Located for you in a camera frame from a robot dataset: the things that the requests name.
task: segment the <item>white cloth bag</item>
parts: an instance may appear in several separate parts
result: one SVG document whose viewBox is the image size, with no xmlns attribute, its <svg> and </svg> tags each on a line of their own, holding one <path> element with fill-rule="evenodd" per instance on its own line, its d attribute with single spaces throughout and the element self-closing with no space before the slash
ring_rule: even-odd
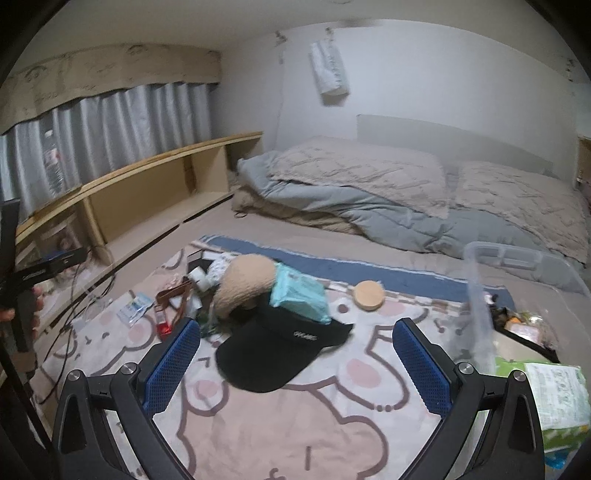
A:
<svg viewBox="0 0 591 480">
<path fill-rule="evenodd" d="M 349 93 L 345 68 L 339 49 L 330 39 L 319 40 L 310 45 L 310 59 L 316 86 L 321 95 L 344 95 Z"/>
</svg>

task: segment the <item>black baseball cap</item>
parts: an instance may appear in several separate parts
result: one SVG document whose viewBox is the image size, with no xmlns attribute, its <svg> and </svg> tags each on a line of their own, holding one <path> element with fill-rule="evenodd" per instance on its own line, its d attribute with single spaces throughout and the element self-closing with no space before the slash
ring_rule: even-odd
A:
<svg viewBox="0 0 591 480">
<path fill-rule="evenodd" d="M 266 393 L 283 387 L 324 347 L 342 345 L 353 324 L 308 320 L 264 296 L 254 317 L 216 351 L 217 368 L 237 388 Z"/>
</svg>

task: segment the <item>light blue tissue pack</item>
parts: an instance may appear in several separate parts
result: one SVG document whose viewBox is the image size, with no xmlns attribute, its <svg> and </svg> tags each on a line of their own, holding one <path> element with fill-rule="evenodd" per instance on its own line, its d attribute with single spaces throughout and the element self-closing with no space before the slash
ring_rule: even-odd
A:
<svg viewBox="0 0 591 480">
<path fill-rule="evenodd" d="M 282 263 L 275 269 L 269 305 L 282 307 L 315 322 L 330 323 L 324 287 L 315 278 Z"/>
</svg>

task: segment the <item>white ceiling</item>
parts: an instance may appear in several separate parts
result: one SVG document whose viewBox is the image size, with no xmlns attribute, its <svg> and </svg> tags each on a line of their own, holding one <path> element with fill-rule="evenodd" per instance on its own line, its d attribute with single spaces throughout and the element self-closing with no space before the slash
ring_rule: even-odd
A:
<svg viewBox="0 0 591 480">
<path fill-rule="evenodd" d="M 572 52 L 525 0 L 70 0 L 35 36 L 13 72 L 104 44 L 155 42 L 214 50 L 302 25 L 417 20 L 493 38 L 563 71 Z"/>
</svg>

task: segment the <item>beige plush toy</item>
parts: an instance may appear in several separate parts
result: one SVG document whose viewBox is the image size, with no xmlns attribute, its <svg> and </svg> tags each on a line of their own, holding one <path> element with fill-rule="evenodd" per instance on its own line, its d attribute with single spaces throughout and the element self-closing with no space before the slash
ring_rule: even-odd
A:
<svg viewBox="0 0 591 480">
<path fill-rule="evenodd" d="M 242 305 L 255 306 L 254 300 L 271 291 L 275 284 L 275 262 L 257 254 L 240 255 L 233 259 L 213 296 L 215 315 L 224 319 Z"/>
</svg>

